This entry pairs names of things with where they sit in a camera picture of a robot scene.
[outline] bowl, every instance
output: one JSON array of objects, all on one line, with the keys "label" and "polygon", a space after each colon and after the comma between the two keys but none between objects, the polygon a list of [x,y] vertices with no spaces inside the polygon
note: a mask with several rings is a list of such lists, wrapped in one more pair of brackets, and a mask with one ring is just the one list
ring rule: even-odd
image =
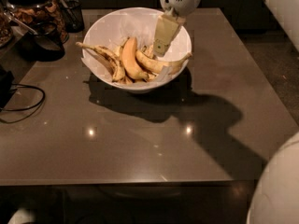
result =
[{"label": "bowl", "polygon": [[[138,47],[153,44],[156,23],[162,11],[132,7],[113,11],[96,21],[88,30],[83,43],[90,45],[102,45],[109,49],[115,49],[128,36],[137,38]],[[176,61],[183,58],[188,52],[192,52],[192,41],[186,29],[182,26],[177,36],[172,41],[167,53],[163,57],[157,57],[161,61]],[[145,93],[161,87],[176,78],[187,66],[184,62],[181,69],[169,74],[165,68],[156,79],[146,83],[120,84],[112,82],[112,76],[103,64],[94,58],[93,51],[84,49],[82,61],[93,74],[106,84],[132,93]]]}]

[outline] glass jar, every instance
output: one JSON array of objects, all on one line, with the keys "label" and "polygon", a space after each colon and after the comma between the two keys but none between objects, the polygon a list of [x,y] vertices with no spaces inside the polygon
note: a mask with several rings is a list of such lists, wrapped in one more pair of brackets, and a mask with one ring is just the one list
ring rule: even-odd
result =
[{"label": "glass jar", "polygon": [[7,9],[30,27],[44,21],[54,22],[62,42],[68,38],[58,0],[7,0]]},{"label": "glass jar", "polygon": [[4,15],[3,9],[0,7],[0,48],[8,43],[13,37],[12,29],[9,25],[7,16]]}]

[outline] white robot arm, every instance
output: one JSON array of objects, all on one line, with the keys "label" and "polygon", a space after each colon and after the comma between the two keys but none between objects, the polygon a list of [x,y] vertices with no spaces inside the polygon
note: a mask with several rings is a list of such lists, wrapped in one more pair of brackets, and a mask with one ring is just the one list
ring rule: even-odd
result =
[{"label": "white robot arm", "polygon": [[154,51],[164,55],[180,25],[199,5],[201,0],[160,0],[164,14],[159,17],[156,26]]}]

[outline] gray table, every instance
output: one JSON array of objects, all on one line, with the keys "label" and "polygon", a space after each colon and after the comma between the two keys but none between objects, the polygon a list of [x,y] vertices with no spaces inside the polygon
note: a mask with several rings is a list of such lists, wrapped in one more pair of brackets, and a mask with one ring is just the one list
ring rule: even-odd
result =
[{"label": "gray table", "polygon": [[[86,10],[86,26],[109,10]],[[169,86],[144,95],[111,89],[82,64],[71,35],[56,62],[37,62],[21,83],[45,104],[0,119],[0,185],[253,180],[298,131],[267,79],[217,8],[186,24],[193,57]],[[16,93],[7,106],[38,94]]]}]

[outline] peeled banana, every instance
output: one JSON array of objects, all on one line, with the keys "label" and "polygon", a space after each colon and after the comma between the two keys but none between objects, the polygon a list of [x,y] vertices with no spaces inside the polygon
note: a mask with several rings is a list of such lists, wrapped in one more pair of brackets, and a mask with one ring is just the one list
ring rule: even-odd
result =
[{"label": "peeled banana", "polygon": [[121,60],[119,56],[117,56],[112,50],[104,46],[100,46],[100,45],[92,46],[81,42],[77,42],[76,45],[84,49],[92,49],[97,54],[103,56],[105,59],[107,59],[110,62],[113,69],[112,82],[118,82],[125,78],[125,70],[121,63]]},{"label": "peeled banana", "polygon": [[183,58],[177,61],[173,62],[166,62],[166,61],[159,61],[154,60],[148,57],[146,54],[144,54],[141,50],[137,50],[135,53],[136,59],[138,60],[139,64],[144,67],[145,69],[159,74],[164,66],[172,66],[172,72],[171,74],[175,74],[178,72],[181,68],[181,66],[184,64],[186,60],[188,60],[190,57],[192,57],[192,54],[188,52]]},{"label": "peeled banana", "polygon": [[171,66],[170,74],[175,74],[181,69],[184,62],[192,56],[188,52],[177,61],[156,60],[152,45],[137,49],[136,37],[125,38],[114,51],[100,45],[92,46],[81,42],[77,42],[76,45],[84,49],[94,50],[98,55],[96,59],[108,70],[112,68],[112,82],[119,82],[120,84],[151,82],[161,73],[164,66]]},{"label": "peeled banana", "polygon": [[124,44],[121,60],[127,75],[132,79],[148,79],[149,75],[136,62],[135,53],[137,50],[136,37],[130,37]]}]

